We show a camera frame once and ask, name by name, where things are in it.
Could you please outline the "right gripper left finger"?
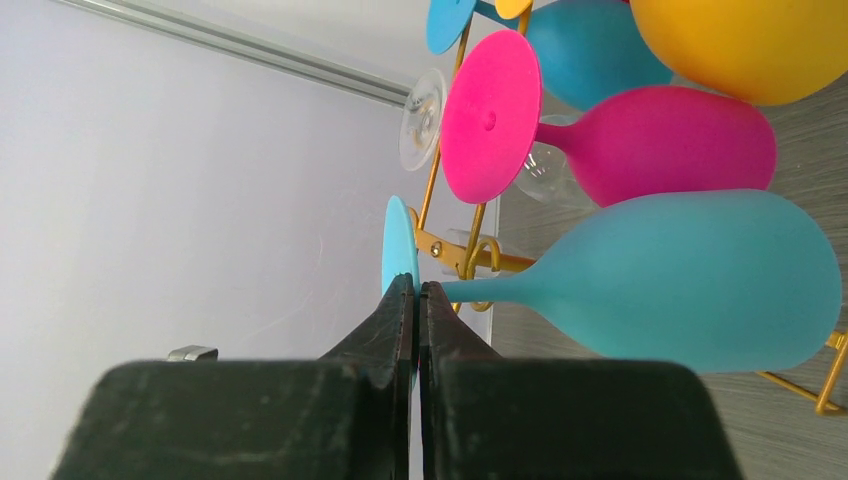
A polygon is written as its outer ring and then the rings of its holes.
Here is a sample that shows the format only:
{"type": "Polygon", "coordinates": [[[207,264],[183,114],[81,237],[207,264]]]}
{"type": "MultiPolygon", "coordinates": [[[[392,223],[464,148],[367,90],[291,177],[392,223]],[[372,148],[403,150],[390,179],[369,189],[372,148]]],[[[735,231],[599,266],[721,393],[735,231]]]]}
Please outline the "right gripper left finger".
{"type": "Polygon", "coordinates": [[[405,479],[415,289],[313,360],[138,361],[107,371],[57,479],[405,479]]]}

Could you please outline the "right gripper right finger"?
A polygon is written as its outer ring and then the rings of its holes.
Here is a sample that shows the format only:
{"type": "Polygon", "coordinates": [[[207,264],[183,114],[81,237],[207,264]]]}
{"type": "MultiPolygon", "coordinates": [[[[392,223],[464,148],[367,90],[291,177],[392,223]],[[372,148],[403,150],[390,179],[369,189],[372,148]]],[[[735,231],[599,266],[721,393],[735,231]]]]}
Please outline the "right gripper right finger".
{"type": "Polygon", "coordinates": [[[505,358],[420,293],[428,479],[739,479],[712,399],[667,362],[505,358]]]}

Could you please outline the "pink wine glass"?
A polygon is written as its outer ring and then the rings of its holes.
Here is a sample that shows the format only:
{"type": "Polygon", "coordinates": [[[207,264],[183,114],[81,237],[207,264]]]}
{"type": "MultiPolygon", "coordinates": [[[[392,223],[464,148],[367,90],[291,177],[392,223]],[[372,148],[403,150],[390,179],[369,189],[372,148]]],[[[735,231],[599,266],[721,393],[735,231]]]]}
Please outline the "pink wine glass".
{"type": "Polygon", "coordinates": [[[442,119],[440,152],[453,194],[488,202],[517,178],[537,143],[564,152],[599,206],[656,193],[770,185],[777,142],[743,101],[682,86],[616,94],[569,125],[541,121],[541,67],[522,35],[485,37],[461,65],[442,119]]]}

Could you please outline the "yellow wine glass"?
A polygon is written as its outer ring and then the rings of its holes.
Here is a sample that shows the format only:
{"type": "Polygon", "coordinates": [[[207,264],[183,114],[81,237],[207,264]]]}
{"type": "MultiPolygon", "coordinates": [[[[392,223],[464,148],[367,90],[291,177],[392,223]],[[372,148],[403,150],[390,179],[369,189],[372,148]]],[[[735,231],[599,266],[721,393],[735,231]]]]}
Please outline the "yellow wine glass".
{"type": "MultiPolygon", "coordinates": [[[[843,1],[629,1],[650,51],[710,100],[760,106],[793,103],[847,71],[843,1]]],[[[670,98],[672,85],[629,98],[670,98]]]]}

